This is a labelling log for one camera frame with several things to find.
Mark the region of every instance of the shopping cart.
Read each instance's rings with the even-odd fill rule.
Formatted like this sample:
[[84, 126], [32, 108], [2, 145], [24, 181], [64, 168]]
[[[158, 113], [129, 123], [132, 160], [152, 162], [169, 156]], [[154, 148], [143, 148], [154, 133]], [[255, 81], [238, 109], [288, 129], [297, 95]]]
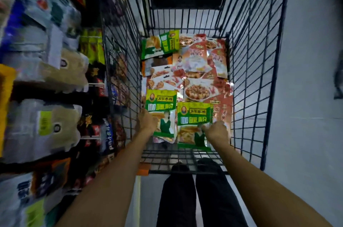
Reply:
[[[141, 40], [169, 30], [205, 33], [225, 38], [229, 45], [228, 79], [234, 83], [231, 144], [240, 154], [265, 169], [277, 67], [287, 0], [100, 0], [106, 61], [124, 58], [130, 108], [111, 113], [126, 129], [135, 130], [141, 109]], [[119, 55], [115, 47], [120, 46]], [[181, 161], [197, 172], [197, 160], [210, 157], [223, 165], [215, 151], [182, 149], [169, 143], [149, 142], [142, 162], [150, 173], [170, 173]]]

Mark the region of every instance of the green seasoning packet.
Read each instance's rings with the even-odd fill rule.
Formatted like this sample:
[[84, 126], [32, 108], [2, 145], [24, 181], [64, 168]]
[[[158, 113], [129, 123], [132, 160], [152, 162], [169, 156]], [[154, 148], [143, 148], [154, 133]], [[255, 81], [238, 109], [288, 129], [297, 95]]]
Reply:
[[179, 31], [169, 31], [142, 40], [142, 60], [176, 52], [180, 49]]
[[178, 146], [211, 150], [206, 145], [203, 124], [212, 124], [213, 104], [200, 102], [179, 102], [177, 105]]
[[174, 138], [177, 91], [147, 90], [145, 109], [158, 118], [156, 137]]

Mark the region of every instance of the wire shopping cart basket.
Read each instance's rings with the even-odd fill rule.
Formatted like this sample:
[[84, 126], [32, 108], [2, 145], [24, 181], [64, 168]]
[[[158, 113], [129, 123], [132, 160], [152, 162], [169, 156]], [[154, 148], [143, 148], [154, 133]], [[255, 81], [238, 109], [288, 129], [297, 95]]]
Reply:
[[[114, 107], [110, 109], [114, 117], [119, 117], [128, 139], [135, 133], [141, 109], [142, 38], [169, 30], [205, 33], [224, 38], [228, 45], [228, 80], [234, 83], [231, 144], [264, 170], [286, 2], [100, 0], [106, 62], [127, 62], [130, 107], [122, 115], [116, 115]], [[142, 162], [151, 164], [150, 173], [170, 173], [172, 165], [179, 161], [187, 164], [191, 173], [198, 173], [198, 160], [203, 157], [223, 165], [215, 151], [152, 142], [144, 150]]]

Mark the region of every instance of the floor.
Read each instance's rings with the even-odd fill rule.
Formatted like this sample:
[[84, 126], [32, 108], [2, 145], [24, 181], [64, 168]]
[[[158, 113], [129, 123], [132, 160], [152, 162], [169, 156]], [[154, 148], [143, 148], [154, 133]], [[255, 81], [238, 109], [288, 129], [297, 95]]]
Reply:
[[[341, 13], [340, 0], [288, 0], [265, 168], [333, 226], [343, 226], [343, 102], [333, 100], [333, 73], [343, 49]], [[167, 177], [140, 177], [127, 227], [156, 225]]]

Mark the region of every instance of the person's hand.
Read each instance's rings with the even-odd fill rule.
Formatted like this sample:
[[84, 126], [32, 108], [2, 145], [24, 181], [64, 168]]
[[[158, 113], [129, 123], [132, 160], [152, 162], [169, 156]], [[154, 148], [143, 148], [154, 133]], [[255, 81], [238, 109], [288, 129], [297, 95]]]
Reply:
[[153, 117], [146, 109], [138, 114], [136, 132], [145, 132], [150, 137], [157, 129], [158, 118]]
[[204, 131], [207, 140], [216, 150], [217, 148], [225, 148], [230, 146], [229, 140], [231, 130], [226, 128], [223, 121], [217, 121], [209, 128], [203, 125], [201, 129]]

